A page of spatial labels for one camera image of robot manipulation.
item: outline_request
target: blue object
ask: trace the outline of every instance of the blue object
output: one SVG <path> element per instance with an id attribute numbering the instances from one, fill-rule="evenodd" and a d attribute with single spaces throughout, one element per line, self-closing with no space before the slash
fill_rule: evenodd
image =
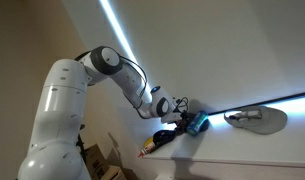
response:
<path id="1" fill-rule="evenodd" d="M 187 127 L 187 133 L 192 136 L 197 136 L 199 132 L 202 130 L 203 125 L 209 124 L 208 122 L 208 113 L 204 111 L 200 111 L 195 118 L 192 120 L 190 125 Z"/>

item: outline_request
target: teal object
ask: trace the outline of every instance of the teal object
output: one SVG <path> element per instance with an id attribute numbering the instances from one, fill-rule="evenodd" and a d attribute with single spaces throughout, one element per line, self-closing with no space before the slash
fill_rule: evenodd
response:
<path id="1" fill-rule="evenodd" d="M 192 120 L 190 125 L 187 127 L 187 133 L 192 136 L 197 136 L 201 131 L 202 125 L 208 122 L 208 113 L 200 111 L 195 118 Z"/>

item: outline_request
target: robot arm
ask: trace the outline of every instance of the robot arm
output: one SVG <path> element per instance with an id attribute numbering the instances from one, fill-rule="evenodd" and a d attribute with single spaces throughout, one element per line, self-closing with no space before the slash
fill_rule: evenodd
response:
<path id="1" fill-rule="evenodd" d="M 142 100 L 138 94 L 144 89 L 140 74 L 111 48 L 96 48 L 78 62 L 59 60 L 44 83 L 19 180 L 91 179 L 75 145 L 87 86 L 108 77 L 120 86 L 142 118 L 161 117 L 163 123 L 181 119 L 175 112 L 175 101 L 159 86 L 151 90 L 152 102 Z"/>

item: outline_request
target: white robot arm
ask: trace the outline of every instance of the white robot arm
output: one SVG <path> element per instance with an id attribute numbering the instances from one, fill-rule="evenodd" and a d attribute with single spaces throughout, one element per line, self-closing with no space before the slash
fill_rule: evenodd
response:
<path id="1" fill-rule="evenodd" d="M 120 86 L 143 119 L 161 117 L 162 123 L 181 119 L 175 100 L 160 86 L 151 90 L 152 102 L 142 100 L 141 75 L 112 48 L 98 47 L 78 61 L 59 60 L 45 81 L 19 180 L 91 179 L 75 145 L 87 86 L 107 77 Z"/>

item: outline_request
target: yellow object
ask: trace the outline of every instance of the yellow object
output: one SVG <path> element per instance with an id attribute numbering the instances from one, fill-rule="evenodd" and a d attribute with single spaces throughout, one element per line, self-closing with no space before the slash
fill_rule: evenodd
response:
<path id="1" fill-rule="evenodd" d="M 143 148 L 148 146 L 151 142 L 153 142 L 153 136 L 145 141 Z"/>

